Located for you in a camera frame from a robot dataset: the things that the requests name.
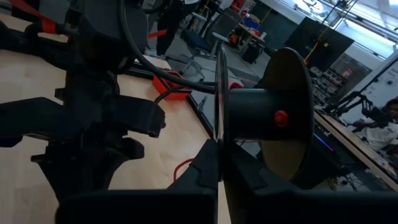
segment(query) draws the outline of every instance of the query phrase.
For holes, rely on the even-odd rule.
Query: black circular plate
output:
[[[262,156],[268,169],[294,181],[307,161],[313,136],[313,94],[308,68],[295,50],[280,49],[270,59],[261,85],[266,90],[289,91],[303,96],[300,110],[304,115],[295,127],[295,138],[261,141]]]
[[[220,47],[215,74],[214,139],[221,149],[228,143],[228,68],[225,49]]]

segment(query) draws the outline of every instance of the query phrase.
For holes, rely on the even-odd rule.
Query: office chair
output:
[[[210,69],[202,67],[195,61],[195,57],[213,60],[216,50],[223,42],[228,42],[227,37],[242,21],[242,19],[243,18],[239,14],[234,12],[232,9],[227,8],[209,25],[204,37],[196,32],[187,29],[183,30],[181,38],[187,43],[192,56],[168,56],[166,57],[166,60],[186,63],[185,68],[180,71],[181,75],[183,75],[188,68],[192,66],[196,70],[196,73],[204,78],[201,71]]]

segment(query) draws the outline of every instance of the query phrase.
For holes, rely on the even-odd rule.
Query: white shirt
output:
[[[365,123],[374,122],[371,118],[361,118]],[[397,143],[398,124],[388,123],[384,128],[363,128],[360,132],[355,133],[358,137],[365,137],[368,140],[369,146],[374,150],[386,147],[388,144]]]
[[[199,0],[180,0],[180,1],[184,1],[184,4],[195,4]]]

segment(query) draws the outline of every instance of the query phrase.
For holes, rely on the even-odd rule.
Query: black cylinder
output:
[[[244,140],[306,139],[310,127],[307,92],[232,89],[229,93],[229,136]],[[286,115],[286,126],[275,115]]]

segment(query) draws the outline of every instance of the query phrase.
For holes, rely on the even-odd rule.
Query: computer screen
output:
[[[353,39],[306,17],[286,40],[285,46],[295,49],[305,58],[324,31],[320,43],[308,59],[309,68],[317,67],[324,72],[347,50]]]

